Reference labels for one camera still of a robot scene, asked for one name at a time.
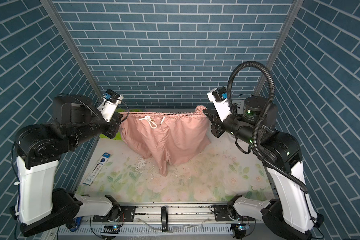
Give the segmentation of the lime green shorts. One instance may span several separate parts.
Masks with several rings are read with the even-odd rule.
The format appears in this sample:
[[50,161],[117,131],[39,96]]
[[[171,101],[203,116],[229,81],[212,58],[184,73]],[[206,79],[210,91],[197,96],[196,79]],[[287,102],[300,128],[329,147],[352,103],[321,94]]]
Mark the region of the lime green shorts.
[[140,112],[142,109],[134,108],[129,111],[125,109],[116,109],[112,116],[112,121],[115,121],[117,123],[117,126],[113,129],[111,128],[110,132],[107,134],[101,134],[99,135],[100,139],[111,139],[111,140],[121,140],[121,123],[125,120],[127,115],[131,115],[131,113]]

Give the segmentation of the pink shorts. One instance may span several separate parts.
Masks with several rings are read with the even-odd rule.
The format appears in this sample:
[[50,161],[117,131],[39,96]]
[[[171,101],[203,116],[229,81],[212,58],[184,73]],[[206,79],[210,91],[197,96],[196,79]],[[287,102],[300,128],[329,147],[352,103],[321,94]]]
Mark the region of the pink shorts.
[[160,175],[166,176],[169,165],[188,162],[211,143],[206,109],[199,105],[189,113],[132,112],[121,124],[121,138],[144,159],[154,159]]

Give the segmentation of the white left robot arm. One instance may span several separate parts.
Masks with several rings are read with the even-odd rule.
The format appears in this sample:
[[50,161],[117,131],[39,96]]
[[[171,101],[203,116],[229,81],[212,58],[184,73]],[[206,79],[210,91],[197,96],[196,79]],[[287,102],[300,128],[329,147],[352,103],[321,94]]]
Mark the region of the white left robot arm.
[[60,94],[53,100],[50,123],[29,125],[16,133],[11,155],[16,157],[13,170],[18,200],[10,212],[23,236],[70,224],[79,217],[100,216],[109,222],[120,219],[121,207],[113,197],[69,193],[54,188],[54,180],[63,154],[100,135],[116,136],[124,120],[116,112],[122,102],[123,97],[110,90],[98,107],[88,97]]

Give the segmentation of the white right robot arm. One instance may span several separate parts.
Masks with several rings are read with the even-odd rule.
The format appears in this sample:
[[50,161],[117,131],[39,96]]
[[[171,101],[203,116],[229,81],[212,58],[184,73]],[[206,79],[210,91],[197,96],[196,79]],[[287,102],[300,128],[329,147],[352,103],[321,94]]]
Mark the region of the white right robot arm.
[[[255,123],[260,118],[266,98],[251,96],[245,99],[242,102],[243,113],[237,117],[230,112],[226,94],[212,90],[208,98],[215,106],[214,110],[204,110],[212,123],[212,134],[218,138],[229,133],[236,141],[242,140],[251,147]],[[277,114],[278,108],[272,104],[258,132],[259,148],[272,164],[304,182],[299,143],[292,135],[275,129]],[[286,240],[314,239],[311,230],[319,228],[324,217],[314,210],[307,191],[271,167],[266,166],[266,170],[278,198],[264,202],[236,195],[224,208],[226,215],[234,221],[242,221],[245,217],[261,220],[271,232]]]

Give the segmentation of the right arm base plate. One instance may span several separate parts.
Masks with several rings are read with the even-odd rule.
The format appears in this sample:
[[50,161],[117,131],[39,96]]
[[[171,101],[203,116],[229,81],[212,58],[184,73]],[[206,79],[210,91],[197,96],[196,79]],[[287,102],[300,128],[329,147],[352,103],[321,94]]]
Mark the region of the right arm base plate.
[[254,218],[248,216],[239,215],[232,206],[228,205],[211,205],[211,212],[215,216],[215,221],[224,222],[224,221],[254,221]]

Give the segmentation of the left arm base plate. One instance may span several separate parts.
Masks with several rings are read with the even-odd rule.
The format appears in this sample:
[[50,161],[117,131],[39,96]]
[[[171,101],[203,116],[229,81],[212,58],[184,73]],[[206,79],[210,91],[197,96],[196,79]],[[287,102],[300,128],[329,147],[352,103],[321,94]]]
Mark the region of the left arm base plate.
[[109,221],[107,216],[101,217],[101,216],[93,216],[92,221],[94,223],[113,223],[113,222],[133,222],[135,213],[136,213],[136,206],[120,206],[118,218],[114,221]]

